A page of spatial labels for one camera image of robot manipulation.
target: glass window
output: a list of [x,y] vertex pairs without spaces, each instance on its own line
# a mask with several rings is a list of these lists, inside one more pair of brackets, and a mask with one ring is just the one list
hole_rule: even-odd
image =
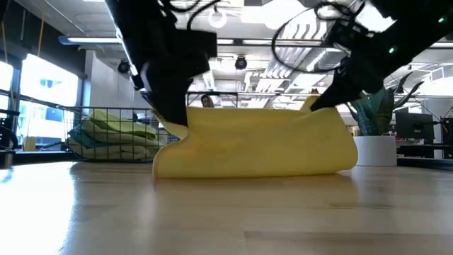
[[0,89],[9,91],[13,79],[13,67],[5,62],[0,62]]
[[29,54],[23,61],[21,94],[63,106],[75,106],[79,78]]
[[29,136],[36,137],[37,146],[64,141],[74,118],[73,113],[28,101],[20,102],[19,112],[19,144],[22,144],[24,137]]

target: yellow cloth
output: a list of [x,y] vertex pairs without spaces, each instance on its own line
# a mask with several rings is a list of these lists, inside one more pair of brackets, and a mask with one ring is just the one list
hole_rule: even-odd
[[189,128],[159,118],[182,140],[154,159],[156,178],[333,174],[357,162],[354,139],[335,108],[188,108]]

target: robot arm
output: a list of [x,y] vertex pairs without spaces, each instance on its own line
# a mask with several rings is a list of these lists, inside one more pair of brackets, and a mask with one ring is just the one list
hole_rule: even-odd
[[[451,0],[370,1],[396,22],[373,36],[353,20],[335,22],[325,45],[341,45],[350,54],[334,71],[333,83],[311,107],[313,111],[354,101],[362,91],[378,92],[385,77],[453,30]],[[208,71],[208,59],[217,56],[216,34],[177,29],[172,11],[185,10],[172,6],[170,0],[105,2],[129,58],[135,88],[145,89],[143,97],[167,121],[187,125],[184,95],[192,77]]]

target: folded cloth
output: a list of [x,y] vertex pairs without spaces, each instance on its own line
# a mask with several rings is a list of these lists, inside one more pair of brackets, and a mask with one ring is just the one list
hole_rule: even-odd
[[138,145],[146,147],[147,149],[150,147],[157,149],[157,147],[166,145],[166,137],[160,137],[158,140],[151,140],[145,137],[123,133],[122,131],[116,132],[113,130],[106,130],[95,125],[95,123],[88,119],[82,120],[81,126],[82,130],[91,138],[108,145]]
[[155,139],[157,131],[147,125],[135,123],[132,120],[119,118],[104,110],[94,110],[88,119],[104,130],[112,130],[125,134],[131,134],[147,139]]
[[112,145],[88,148],[69,138],[67,145],[73,152],[86,159],[136,159],[152,160],[157,151],[149,151],[142,146]]
[[91,138],[86,132],[82,129],[81,125],[75,126],[71,131],[68,132],[71,138],[80,145],[85,146],[86,148],[95,148],[95,147],[106,147],[108,145],[116,144],[106,144],[104,142],[99,142]]

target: wooden tabletop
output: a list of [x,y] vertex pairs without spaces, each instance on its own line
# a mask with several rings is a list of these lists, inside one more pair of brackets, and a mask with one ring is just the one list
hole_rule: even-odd
[[149,164],[0,170],[0,254],[453,254],[453,173],[153,181]]

